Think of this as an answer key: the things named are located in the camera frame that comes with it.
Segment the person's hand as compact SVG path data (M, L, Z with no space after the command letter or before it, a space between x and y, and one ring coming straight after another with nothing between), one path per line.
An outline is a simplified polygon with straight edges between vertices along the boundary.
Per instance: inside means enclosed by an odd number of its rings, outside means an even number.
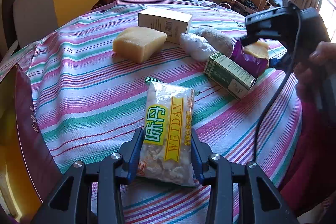
M321 82L317 67L325 65L330 60L335 61L335 43L320 42L306 63L298 63L295 66L294 75L297 79L295 89L301 101L314 101L313 90L319 87Z

